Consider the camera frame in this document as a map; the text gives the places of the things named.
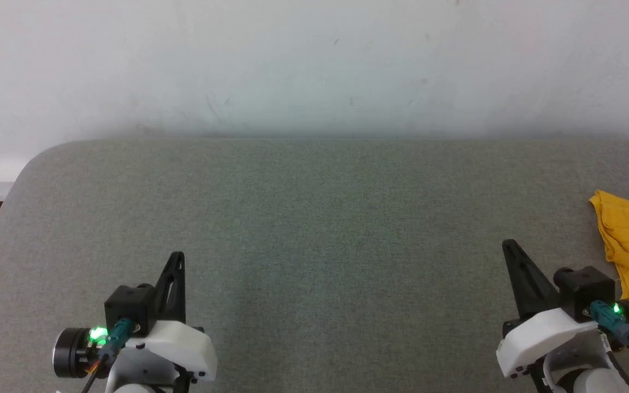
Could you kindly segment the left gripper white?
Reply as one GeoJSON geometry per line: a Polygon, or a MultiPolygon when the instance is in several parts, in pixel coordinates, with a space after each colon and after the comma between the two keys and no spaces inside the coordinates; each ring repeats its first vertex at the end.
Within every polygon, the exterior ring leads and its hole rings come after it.
{"type": "MultiPolygon", "coordinates": [[[[183,252],[172,252],[155,285],[152,331],[130,338],[112,366],[98,374],[107,382],[173,382],[182,371],[190,380],[215,380],[217,356],[210,337],[186,322],[186,272],[183,252]]],[[[52,350],[60,378],[85,378],[100,358],[110,330],[105,326],[66,328],[52,350]]]]}

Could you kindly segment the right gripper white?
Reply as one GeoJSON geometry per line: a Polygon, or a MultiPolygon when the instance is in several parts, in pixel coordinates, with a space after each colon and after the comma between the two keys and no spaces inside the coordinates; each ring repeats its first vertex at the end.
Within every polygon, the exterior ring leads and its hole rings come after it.
{"type": "Polygon", "coordinates": [[[617,373],[612,358],[616,347],[629,347],[629,298],[591,302],[581,323],[559,306],[559,294],[542,270],[514,239],[502,251],[520,320],[505,333],[496,350],[506,378],[537,373],[539,379],[574,367],[617,373]]]}

